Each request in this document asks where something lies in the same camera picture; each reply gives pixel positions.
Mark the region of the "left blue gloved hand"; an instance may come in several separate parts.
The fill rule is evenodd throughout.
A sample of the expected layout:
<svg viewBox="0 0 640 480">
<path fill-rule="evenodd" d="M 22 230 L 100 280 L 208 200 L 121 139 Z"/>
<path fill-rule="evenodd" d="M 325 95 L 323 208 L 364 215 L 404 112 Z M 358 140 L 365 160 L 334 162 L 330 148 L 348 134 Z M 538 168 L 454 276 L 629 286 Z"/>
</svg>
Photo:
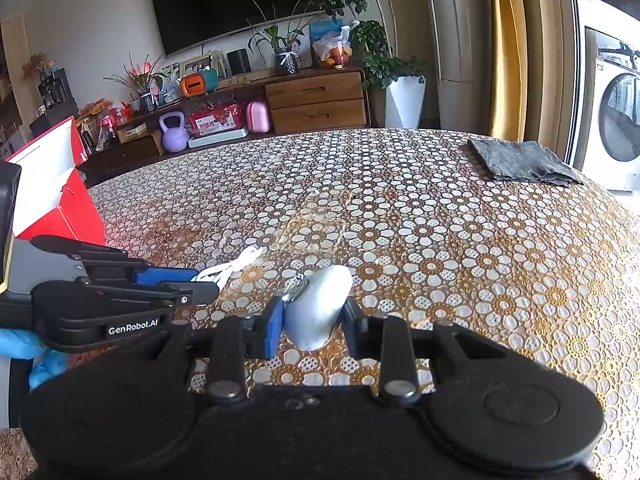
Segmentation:
<svg viewBox="0 0 640 480">
<path fill-rule="evenodd" d="M 0 352 L 4 358 L 19 361 L 34 361 L 28 375 L 29 389 L 35 389 L 65 372 L 70 357 L 63 352 L 48 348 L 30 330 L 0 330 Z"/>
</svg>

